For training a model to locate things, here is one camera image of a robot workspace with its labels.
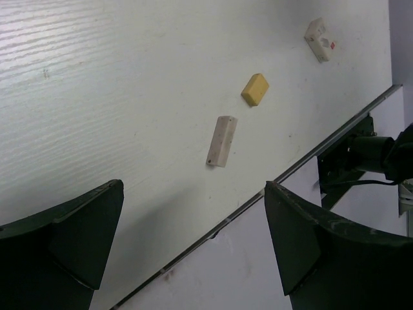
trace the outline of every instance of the black cable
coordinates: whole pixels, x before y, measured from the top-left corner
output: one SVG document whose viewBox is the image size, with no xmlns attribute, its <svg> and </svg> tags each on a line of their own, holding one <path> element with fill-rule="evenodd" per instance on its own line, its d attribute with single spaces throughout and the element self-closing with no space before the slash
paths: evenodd
<svg viewBox="0 0 413 310">
<path fill-rule="evenodd" d="M 399 182 L 382 182 L 382 181 L 377 181 L 377 180 L 357 180 L 357 181 L 347 181 L 347 182 L 341 182 L 341 183 L 332 183 L 332 184 L 323 184 L 322 187 L 324 188 L 329 188 L 329 189 L 335 189 L 336 187 L 342 187 L 342 186 L 356 186 L 356 185 L 368 185 L 368 184 L 378 184 L 378 185 L 387 185 L 387 186 L 395 186 L 399 184 Z"/>
</svg>

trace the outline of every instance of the yellow block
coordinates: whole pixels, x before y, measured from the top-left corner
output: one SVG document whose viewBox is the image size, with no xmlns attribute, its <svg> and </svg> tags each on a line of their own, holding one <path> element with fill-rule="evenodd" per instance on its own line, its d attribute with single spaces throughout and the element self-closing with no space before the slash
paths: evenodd
<svg viewBox="0 0 413 310">
<path fill-rule="evenodd" d="M 263 99 L 269 86 L 261 73 L 254 74 L 241 93 L 241 96 L 251 107 L 256 107 L 259 105 L 261 99 Z"/>
</svg>

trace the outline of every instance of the beige block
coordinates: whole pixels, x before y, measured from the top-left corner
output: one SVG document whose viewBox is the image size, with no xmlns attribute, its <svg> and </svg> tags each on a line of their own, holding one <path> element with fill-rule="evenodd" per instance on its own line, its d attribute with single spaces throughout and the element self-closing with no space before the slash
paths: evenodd
<svg viewBox="0 0 413 310">
<path fill-rule="evenodd" d="M 263 99 L 269 86 L 261 73 L 254 74 L 241 93 L 241 96 L 251 107 L 256 107 Z"/>
<path fill-rule="evenodd" d="M 225 167 L 236 127 L 236 118 L 232 116 L 218 117 L 208 157 L 206 158 L 207 165 Z"/>
</svg>

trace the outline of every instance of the small white box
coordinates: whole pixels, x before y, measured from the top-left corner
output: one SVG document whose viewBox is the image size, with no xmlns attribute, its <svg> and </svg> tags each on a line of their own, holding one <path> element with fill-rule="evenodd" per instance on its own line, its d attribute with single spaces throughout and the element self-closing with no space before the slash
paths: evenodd
<svg viewBox="0 0 413 310">
<path fill-rule="evenodd" d="M 323 18 L 311 22 L 304 38 L 320 63 L 330 61 L 337 43 L 332 39 Z"/>
</svg>

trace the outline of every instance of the white surface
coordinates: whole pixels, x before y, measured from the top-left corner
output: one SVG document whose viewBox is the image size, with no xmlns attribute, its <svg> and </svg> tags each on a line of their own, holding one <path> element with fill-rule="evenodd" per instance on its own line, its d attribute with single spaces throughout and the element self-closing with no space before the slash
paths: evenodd
<svg viewBox="0 0 413 310">
<path fill-rule="evenodd" d="M 391 85 L 386 0 L 0 8 L 0 224 L 125 182 L 92 310 L 122 299 Z M 322 65 L 303 39 L 320 16 L 339 45 Z M 240 93 L 257 72 L 270 89 L 253 110 Z M 210 169 L 220 115 L 239 123 L 226 168 Z"/>
<path fill-rule="evenodd" d="M 399 89 L 371 113 L 379 136 L 397 138 L 405 129 L 403 89 Z M 366 173 L 363 179 L 386 181 L 376 173 Z M 355 186 L 337 203 L 333 212 L 380 231 L 407 235 L 406 214 L 399 217 L 398 187 L 382 185 Z"/>
<path fill-rule="evenodd" d="M 317 158 L 283 185 L 321 205 Z M 121 306 L 120 310 L 290 310 L 259 200 L 212 240 Z"/>
<path fill-rule="evenodd" d="M 406 125 L 413 122 L 413 2 L 390 0 L 393 83 L 403 84 Z"/>
</svg>

